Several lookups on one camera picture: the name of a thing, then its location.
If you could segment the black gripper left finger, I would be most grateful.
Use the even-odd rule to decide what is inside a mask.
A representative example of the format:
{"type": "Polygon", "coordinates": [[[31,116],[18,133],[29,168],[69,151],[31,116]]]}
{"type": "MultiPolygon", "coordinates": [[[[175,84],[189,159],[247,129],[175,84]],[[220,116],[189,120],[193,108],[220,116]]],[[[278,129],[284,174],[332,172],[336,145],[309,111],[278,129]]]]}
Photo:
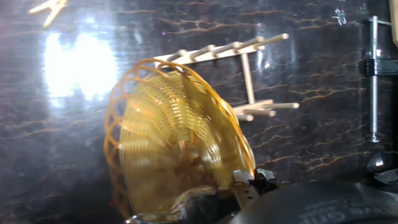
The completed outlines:
{"type": "Polygon", "coordinates": [[[244,209],[259,198],[259,194],[255,187],[250,185],[250,180],[254,180],[254,176],[247,169],[235,170],[233,172],[233,181],[231,183],[231,191],[234,194],[240,209],[244,209]]]}

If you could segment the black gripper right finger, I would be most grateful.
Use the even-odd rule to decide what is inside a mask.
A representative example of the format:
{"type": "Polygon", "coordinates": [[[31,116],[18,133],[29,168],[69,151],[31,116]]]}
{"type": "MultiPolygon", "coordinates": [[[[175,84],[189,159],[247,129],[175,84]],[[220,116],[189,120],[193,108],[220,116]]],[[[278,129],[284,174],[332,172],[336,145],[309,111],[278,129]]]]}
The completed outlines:
{"type": "Polygon", "coordinates": [[[259,194],[265,194],[278,188],[274,173],[264,169],[255,170],[254,186],[259,194]]]}

